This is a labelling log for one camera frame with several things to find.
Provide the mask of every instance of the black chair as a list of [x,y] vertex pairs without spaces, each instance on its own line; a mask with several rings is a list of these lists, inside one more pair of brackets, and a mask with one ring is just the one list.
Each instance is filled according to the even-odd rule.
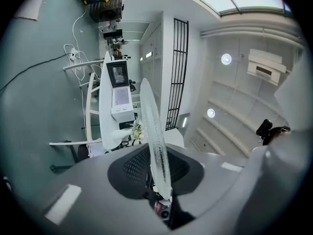
[[[77,150],[77,154],[74,150],[74,147],[73,145],[69,145],[69,148],[70,148],[70,151],[72,153],[72,156],[73,156],[73,159],[75,161],[75,163],[77,164],[78,162],[84,160],[84,159],[87,159],[89,158],[88,156],[88,149],[87,149],[87,146],[85,144],[81,144],[79,147],[78,147],[78,150]],[[51,165],[50,166],[50,170],[54,173],[58,172],[59,170],[66,170],[66,169],[69,169],[71,168],[72,165],[64,165],[64,166],[55,166],[55,165]]]

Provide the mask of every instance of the white stand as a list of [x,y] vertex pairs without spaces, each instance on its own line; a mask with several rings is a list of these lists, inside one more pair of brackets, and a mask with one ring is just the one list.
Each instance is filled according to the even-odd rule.
[[[110,57],[109,55],[109,52],[107,51],[106,53],[106,56],[105,56],[105,59],[104,61],[103,60],[97,60],[97,61],[92,61],[92,62],[86,62],[86,63],[81,63],[81,64],[75,64],[75,65],[71,65],[71,66],[67,66],[67,67],[64,67],[63,70],[66,71],[66,70],[69,70],[69,69],[73,69],[73,68],[76,68],[76,67],[81,67],[81,66],[90,66],[91,65],[100,65],[103,63],[103,67],[106,68],[106,65],[105,63],[106,62],[110,62],[112,60],[114,60],[113,56]],[[102,142],[101,139],[97,139],[97,140],[92,140],[92,135],[91,135],[91,122],[90,122],[90,115],[91,114],[96,114],[96,115],[99,115],[99,112],[98,111],[94,111],[90,108],[90,103],[91,103],[91,96],[92,96],[92,93],[93,92],[96,92],[97,90],[100,89],[100,86],[99,87],[96,87],[96,88],[92,88],[92,85],[95,81],[99,81],[100,79],[98,78],[97,74],[95,72],[92,72],[91,75],[90,75],[90,80],[88,83],[85,83],[85,84],[82,84],[80,85],[80,87],[84,86],[84,85],[87,85],[88,84],[88,92],[87,92],[87,100],[86,100],[86,134],[87,134],[87,141],[79,141],[79,142],[58,142],[58,143],[53,143],[53,142],[50,142],[49,145],[75,145],[75,144],[90,144],[90,143],[100,143]],[[108,110],[111,111],[111,104],[108,105]],[[114,130],[113,132],[110,133],[110,138],[112,140],[114,140],[115,142],[118,142],[118,140],[120,140],[121,138],[125,137],[125,136],[128,136],[131,134],[131,130]]]

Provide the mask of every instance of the white wall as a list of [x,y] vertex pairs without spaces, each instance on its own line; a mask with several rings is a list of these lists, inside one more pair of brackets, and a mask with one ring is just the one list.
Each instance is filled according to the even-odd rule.
[[206,110],[206,98],[213,83],[214,62],[215,62],[215,39],[203,41],[200,43],[203,55],[199,57],[198,72],[199,72],[199,93],[195,94],[196,103],[191,109],[189,116],[189,124],[184,135],[184,143],[188,145],[192,139],[199,122],[202,120],[203,112]]
[[[146,78],[155,96],[156,105],[160,111],[161,87],[162,87],[162,14],[160,13],[150,24],[149,33],[145,36],[145,41],[140,47],[141,77]],[[146,58],[146,54],[152,52],[151,57]]]
[[185,147],[182,135],[176,128],[172,130],[168,130],[164,133],[164,141],[165,143],[170,143],[170,144],[177,145],[183,148]]
[[205,42],[206,40],[200,37],[200,31],[192,22],[189,22],[187,70],[179,115],[192,112],[197,102],[203,72],[201,58],[204,55],[203,45]]
[[122,55],[129,55],[131,59],[127,60],[128,78],[141,82],[140,73],[140,45],[137,43],[129,42],[123,45],[121,49]]
[[169,11],[163,12],[162,28],[162,92],[160,120],[162,130],[165,131],[171,90],[174,43],[174,17]]
[[[207,42],[209,47],[214,43],[214,47],[207,52],[205,71],[212,71],[204,75],[203,80],[212,77],[213,82],[211,86],[201,85],[184,141],[188,143],[193,138],[204,151],[210,152],[211,148],[217,151],[218,148],[226,155],[244,156],[243,152],[250,152],[262,144],[255,131],[264,119],[271,120],[274,127],[288,125],[274,98],[275,91],[288,75],[282,74],[279,86],[274,86],[247,74],[249,50],[255,48],[280,55],[283,64],[292,70],[294,47],[251,36],[215,37],[208,38]],[[221,56],[225,53],[233,59],[228,66],[221,63]],[[214,109],[216,115],[207,121],[202,116],[209,108]]]

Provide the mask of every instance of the white pipe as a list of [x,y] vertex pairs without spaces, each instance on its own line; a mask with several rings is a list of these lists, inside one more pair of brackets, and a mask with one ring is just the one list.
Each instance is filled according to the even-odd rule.
[[100,86],[98,86],[98,87],[92,89],[91,92],[95,92],[95,91],[97,91],[98,89],[100,89]]
[[96,78],[97,78],[96,80],[97,80],[97,81],[99,81],[100,79],[99,79],[99,77],[98,77],[97,73],[94,71],[94,69],[93,69],[92,65],[90,65],[89,67],[93,70],[94,74],[96,75]]
[[68,142],[68,143],[49,143],[49,145],[76,145],[76,144],[88,144],[88,143],[101,143],[102,140],[91,140],[91,141],[81,141],[81,142]]
[[87,83],[85,83],[85,84],[81,84],[79,87],[83,87],[83,86],[88,85],[88,84],[89,84],[89,82],[87,82]]
[[216,30],[206,30],[201,32],[202,36],[205,35],[210,35],[214,33],[222,33],[222,32],[230,32],[230,31],[250,31],[250,32],[262,32],[269,33],[269,34],[277,34],[278,36],[286,37],[289,38],[293,41],[300,41],[301,39],[297,38],[296,36],[293,36],[291,34],[278,31],[278,30],[273,30],[273,29],[266,29],[266,28],[260,28],[260,27],[230,27],[230,28],[222,28],[222,29],[216,29]]
[[115,130],[111,132],[111,137],[114,140],[118,140],[118,139],[122,139],[126,136],[129,136],[130,134],[132,134],[132,129],[129,130]]
[[268,34],[268,33],[261,33],[261,32],[249,32],[249,31],[221,32],[221,33],[215,33],[215,34],[202,35],[202,38],[214,37],[214,36],[225,36],[225,35],[236,35],[236,34],[237,35],[252,35],[252,36],[260,36],[260,37],[268,37],[268,38],[283,41],[283,42],[288,43],[288,44],[295,45],[299,48],[304,48],[303,45],[301,45],[301,44],[299,44],[293,40],[290,40],[288,38],[275,36],[275,35]]
[[94,111],[94,110],[90,110],[89,113],[90,113],[90,114],[99,115],[99,112],[98,112],[98,111]]
[[75,65],[70,65],[70,66],[66,66],[63,68],[64,71],[69,70],[69,69],[73,69],[76,67],[82,67],[82,66],[88,66],[88,65],[99,65],[102,64],[103,60],[96,60],[96,61],[91,61],[91,62],[85,62],[85,63],[81,63],[81,64],[75,64]]

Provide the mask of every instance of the white ceiling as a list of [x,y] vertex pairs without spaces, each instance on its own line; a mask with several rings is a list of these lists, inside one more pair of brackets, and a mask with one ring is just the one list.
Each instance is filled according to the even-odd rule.
[[117,24],[117,29],[123,30],[123,39],[140,41],[149,23],[143,22],[119,22]]
[[[199,116],[194,121],[192,142],[205,152],[247,157],[253,148],[262,145],[255,132],[264,119],[269,119],[273,127],[289,125],[274,97],[288,75],[281,74],[279,85],[275,86],[247,74],[249,50],[282,56],[282,64],[292,70],[296,49],[278,40],[255,36],[211,37],[207,46],[202,74],[202,83],[207,87],[191,113]],[[227,66],[221,63],[225,53],[233,59]],[[216,113],[213,118],[206,114],[210,108]]]
[[122,21],[155,22],[162,11],[188,20],[199,29],[220,21],[218,15],[198,0],[124,0],[124,4]]

